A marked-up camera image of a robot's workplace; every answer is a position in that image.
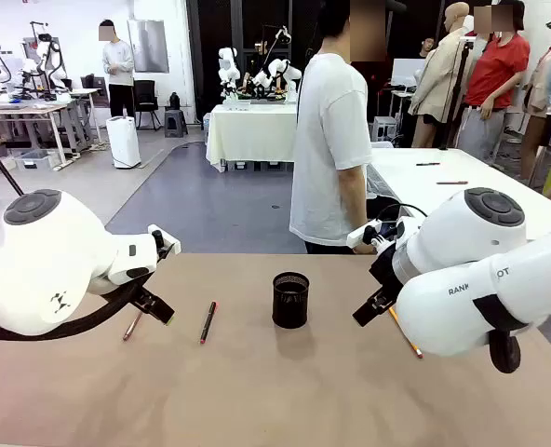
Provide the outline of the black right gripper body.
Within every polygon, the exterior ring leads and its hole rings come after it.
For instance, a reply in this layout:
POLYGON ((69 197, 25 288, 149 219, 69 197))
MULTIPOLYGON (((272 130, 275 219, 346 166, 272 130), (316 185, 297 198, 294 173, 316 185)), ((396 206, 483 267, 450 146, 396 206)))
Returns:
POLYGON ((376 260, 370 267, 371 275, 382 286, 383 296, 386 298, 397 298, 403 284, 399 281, 393 269, 393 257, 396 252, 396 243, 377 254, 376 260))

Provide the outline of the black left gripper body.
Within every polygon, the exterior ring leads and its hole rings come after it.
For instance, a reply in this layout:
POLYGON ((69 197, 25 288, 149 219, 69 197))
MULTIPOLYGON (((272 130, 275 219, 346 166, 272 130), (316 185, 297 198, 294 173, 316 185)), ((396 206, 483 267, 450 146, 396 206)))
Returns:
POLYGON ((128 302, 136 307, 151 307, 153 295, 141 285, 131 285, 127 292, 128 302))

